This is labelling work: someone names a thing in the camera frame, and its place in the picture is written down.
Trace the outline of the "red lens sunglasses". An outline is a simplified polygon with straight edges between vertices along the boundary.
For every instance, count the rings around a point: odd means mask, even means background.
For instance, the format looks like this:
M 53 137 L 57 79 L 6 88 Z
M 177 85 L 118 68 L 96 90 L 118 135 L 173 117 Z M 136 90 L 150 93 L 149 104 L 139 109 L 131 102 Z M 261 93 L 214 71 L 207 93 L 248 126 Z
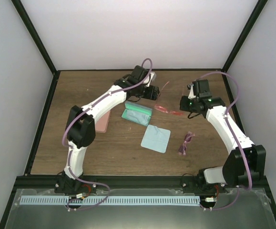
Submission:
M 160 96 L 161 96 L 161 92 L 168 85 L 168 83 L 169 83 L 169 81 L 167 81 L 165 83 L 165 85 L 160 89 L 160 92 L 159 92 L 158 97 L 156 99 L 156 103 L 154 105 L 154 109 L 157 110 L 157 111 L 159 111 L 159 112 L 165 113 L 165 114 L 171 114 L 171 115 L 175 115 L 175 116 L 182 116 L 184 113 L 181 112 L 181 111 L 174 111 L 174 110 L 167 109 L 167 108 L 159 105 L 159 99 L 160 99 Z

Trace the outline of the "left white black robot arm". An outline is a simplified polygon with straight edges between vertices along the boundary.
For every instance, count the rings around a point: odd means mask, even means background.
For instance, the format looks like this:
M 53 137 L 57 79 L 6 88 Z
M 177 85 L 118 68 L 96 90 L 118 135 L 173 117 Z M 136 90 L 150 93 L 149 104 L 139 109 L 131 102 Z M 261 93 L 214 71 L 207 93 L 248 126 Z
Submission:
M 115 106 L 124 103 L 132 96 L 156 100 L 159 88 L 151 85 L 156 73 L 135 66 L 130 74 L 117 79 L 113 85 L 94 101 L 82 107 L 73 106 L 69 112 L 62 145 L 68 147 L 64 174 L 68 177 L 66 187 L 76 193 L 82 189 L 83 161 L 88 146 L 96 137 L 95 125 Z

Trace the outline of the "green glasses case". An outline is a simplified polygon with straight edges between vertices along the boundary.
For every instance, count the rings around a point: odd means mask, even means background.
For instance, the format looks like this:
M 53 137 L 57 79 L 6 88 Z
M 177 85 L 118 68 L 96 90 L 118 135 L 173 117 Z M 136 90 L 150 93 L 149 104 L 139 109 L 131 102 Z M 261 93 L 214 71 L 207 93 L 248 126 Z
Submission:
M 124 105 L 125 110 L 121 116 L 123 119 L 143 126 L 148 126 L 153 113 L 152 108 L 128 101 L 126 101 Z

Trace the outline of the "light blue cleaning cloth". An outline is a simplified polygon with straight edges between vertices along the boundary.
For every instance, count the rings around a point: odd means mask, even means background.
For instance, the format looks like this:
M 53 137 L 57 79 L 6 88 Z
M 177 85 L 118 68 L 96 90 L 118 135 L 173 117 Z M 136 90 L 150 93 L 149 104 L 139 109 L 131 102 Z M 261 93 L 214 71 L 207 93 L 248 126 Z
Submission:
M 171 131 L 148 125 L 141 141 L 141 147 L 164 154 L 166 152 Z
M 149 116 L 147 114 L 134 110 L 127 110 L 126 118 L 141 125 L 148 125 L 149 123 Z

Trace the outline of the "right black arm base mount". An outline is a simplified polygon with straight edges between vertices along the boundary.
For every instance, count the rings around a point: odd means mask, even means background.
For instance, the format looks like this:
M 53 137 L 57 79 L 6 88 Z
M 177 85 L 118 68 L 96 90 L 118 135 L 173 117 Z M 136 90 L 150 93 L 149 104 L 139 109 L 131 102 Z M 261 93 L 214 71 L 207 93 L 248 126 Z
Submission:
M 218 184 L 207 184 L 202 176 L 194 176 L 190 173 L 185 173 L 181 176 L 180 186 L 184 190 L 194 193 L 214 193 L 217 195 L 221 190 Z

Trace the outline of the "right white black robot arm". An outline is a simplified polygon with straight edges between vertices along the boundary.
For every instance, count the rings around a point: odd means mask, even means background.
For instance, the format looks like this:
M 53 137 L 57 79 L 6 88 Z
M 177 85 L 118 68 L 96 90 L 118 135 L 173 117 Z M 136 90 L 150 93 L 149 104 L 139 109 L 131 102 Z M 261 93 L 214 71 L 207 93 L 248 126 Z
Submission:
M 240 186 L 251 189 L 253 182 L 264 176 L 266 150 L 256 145 L 238 127 L 220 97 L 213 97 L 207 80 L 197 80 L 188 86 L 189 94 L 182 96 L 180 110 L 188 112 L 188 119 L 202 115 L 217 131 L 228 158 L 221 167 L 198 172 L 197 186 L 208 192 L 214 184 Z

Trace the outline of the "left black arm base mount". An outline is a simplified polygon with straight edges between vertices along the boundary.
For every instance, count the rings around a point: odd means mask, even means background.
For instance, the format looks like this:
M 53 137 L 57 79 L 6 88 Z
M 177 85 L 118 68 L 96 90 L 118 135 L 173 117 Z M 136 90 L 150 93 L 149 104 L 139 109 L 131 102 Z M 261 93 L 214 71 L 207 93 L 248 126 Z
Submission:
M 74 195 L 79 193 L 95 193 L 96 188 L 92 184 L 86 184 L 68 177 L 64 171 L 56 176 L 54 192 L 58 194 Z

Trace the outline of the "pink glasses case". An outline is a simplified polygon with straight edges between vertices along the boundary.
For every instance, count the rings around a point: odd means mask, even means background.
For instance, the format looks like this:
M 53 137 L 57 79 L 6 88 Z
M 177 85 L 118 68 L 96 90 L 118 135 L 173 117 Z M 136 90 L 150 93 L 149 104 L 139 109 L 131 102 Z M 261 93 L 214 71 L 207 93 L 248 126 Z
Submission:
M 106 133 L 111 111 L 105 113 L 96 123 L 95 131 L 97 133 Z

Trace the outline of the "purple frame sunglasses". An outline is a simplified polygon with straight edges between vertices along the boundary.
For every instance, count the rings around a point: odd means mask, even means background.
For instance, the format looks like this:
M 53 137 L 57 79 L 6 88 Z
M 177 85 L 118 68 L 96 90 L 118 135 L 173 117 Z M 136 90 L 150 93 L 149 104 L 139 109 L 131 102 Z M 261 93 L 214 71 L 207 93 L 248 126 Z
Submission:
M 186 156 L 186 149 L 187 149 L 187 144 L 189 144 L 192 141 L 192 138 L 195 136 L 192 132 L 188 132 L 185 137 L 184 141 L 181 144 L 181 146 L 178 149 L 178 154 L 182 156 Z

